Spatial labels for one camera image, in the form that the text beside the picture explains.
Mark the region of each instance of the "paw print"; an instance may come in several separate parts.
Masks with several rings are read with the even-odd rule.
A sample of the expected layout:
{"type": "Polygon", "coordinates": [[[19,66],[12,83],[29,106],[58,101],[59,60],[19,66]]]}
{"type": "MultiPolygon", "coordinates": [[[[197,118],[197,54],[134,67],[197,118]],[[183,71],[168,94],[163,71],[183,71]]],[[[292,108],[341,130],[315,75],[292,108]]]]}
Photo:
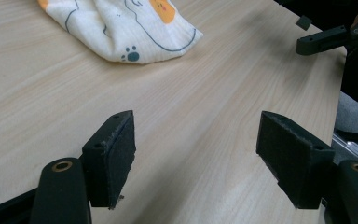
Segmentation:
{"type": "Polygon", "coordinates": [[[139,60],[139,53],[134,51],[134,52],[130,52],[130,48],[126,48],[127,51],[127,56],[123,55],[121,56],[121,61],[122,62],[126,62],[126,58],[128,61],[130,62],[136,62],[139,60]]]}

